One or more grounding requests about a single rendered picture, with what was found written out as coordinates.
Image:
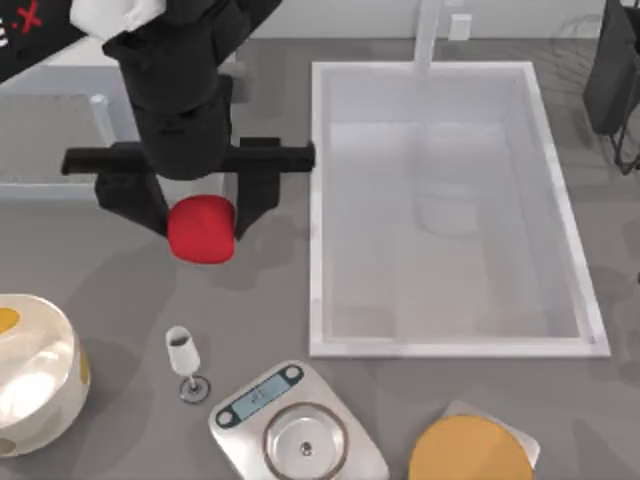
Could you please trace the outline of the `red apple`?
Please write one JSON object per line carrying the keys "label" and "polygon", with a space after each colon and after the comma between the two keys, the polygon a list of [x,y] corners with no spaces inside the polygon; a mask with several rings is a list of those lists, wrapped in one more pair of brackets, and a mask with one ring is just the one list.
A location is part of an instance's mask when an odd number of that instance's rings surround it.
{"label": "red apple", "polygon": [[220,264],[235,251],[234,204],[219,195],[193,195],[169,210],[167,239],[171,253],[194,264]]}

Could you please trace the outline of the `white rack with grey mesh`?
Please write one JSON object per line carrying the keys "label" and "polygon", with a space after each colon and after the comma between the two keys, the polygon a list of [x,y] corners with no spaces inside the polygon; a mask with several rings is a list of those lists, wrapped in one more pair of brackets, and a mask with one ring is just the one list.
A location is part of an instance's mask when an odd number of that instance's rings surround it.
{"label": "white rack with grey mesh", "polygon": [[0,205],[93,202],[93,177],[64,176],[72,147],[106,147],[115,135],[84,95],[0,94]]}

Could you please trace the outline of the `wine glass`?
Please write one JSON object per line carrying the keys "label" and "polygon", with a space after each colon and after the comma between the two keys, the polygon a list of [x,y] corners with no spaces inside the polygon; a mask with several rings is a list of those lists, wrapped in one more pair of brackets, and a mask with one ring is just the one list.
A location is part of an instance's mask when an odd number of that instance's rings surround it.
{"label": "wine glass", "polygon": [[179,398],[187,404],[200,404],[210,393],[209,380],[199,374],[201,357],[191,332],[181,325],[170,327],[165,344],[173,372],[181,378]]}

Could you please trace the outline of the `cream pot with yellow spots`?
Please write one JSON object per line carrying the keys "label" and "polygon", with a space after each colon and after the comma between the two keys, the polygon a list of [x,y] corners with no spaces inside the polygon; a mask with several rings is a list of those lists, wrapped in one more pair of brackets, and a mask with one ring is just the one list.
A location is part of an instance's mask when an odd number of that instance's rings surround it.
{"label": "cream pot with yellow spots", "polygon": [[0,459],[63,435],[90,385],[86,351],[64,311],[36,295],[0,293]]}

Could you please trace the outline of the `white tall tap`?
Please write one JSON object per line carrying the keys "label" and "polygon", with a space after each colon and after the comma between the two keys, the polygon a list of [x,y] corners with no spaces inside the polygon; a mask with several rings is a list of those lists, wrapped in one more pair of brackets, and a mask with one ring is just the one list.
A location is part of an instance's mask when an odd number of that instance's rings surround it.
{"label": "white tall tap", "polygon": [[437,39],[443,0],[420,0],[414,42],[413,65],[419,75],[427,75]]}

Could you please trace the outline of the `white sink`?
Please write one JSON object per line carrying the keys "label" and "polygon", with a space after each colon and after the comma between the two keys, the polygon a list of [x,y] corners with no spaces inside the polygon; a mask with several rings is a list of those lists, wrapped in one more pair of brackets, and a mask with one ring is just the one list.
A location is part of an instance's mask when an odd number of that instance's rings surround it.
{"label": "white sink", "polygon": [[316,62],[309,352],[608,357],[529,62]]}

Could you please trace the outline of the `silver kitchen scale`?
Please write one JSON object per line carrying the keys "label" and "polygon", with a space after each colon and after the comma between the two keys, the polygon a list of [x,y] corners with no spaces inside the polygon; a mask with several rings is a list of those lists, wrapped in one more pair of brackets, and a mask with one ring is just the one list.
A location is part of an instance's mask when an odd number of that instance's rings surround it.
{"label": "silver kitchen scale", "polygon": [[215,405],[209,431],[239,480],[390,480],[375,442],[309,364],[280,362]]}

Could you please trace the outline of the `round yellow board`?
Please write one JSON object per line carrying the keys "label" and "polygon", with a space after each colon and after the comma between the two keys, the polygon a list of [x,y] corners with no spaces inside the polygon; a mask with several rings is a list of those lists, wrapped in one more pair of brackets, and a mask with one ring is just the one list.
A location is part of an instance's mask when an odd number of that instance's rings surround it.
{"label": "round yellow board", "polygon": [[440,418],[416,439],[407,480],[534,480],[524,447],[485,417]]}

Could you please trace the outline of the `black chair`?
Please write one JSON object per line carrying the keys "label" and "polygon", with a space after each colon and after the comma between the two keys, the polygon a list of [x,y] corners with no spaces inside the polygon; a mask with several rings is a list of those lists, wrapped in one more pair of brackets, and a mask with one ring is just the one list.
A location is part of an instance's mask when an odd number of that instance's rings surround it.
{"label": "black chair", "polygon": [[614,165],[624,175],[640,170],[640,151],[623,159],[628,122],[640,106],[640,0],[606,0],[582,99],[592,131],[612,145]]}

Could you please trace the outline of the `white wall socket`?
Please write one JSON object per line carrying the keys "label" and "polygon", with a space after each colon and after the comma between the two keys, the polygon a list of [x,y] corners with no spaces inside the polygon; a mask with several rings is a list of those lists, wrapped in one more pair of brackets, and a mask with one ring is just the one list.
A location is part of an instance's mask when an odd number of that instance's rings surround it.
{"label": "white wall socket", "polygon": [[467,13],[451,15],[448,40],[467,41],[471,38],[473,16]]}

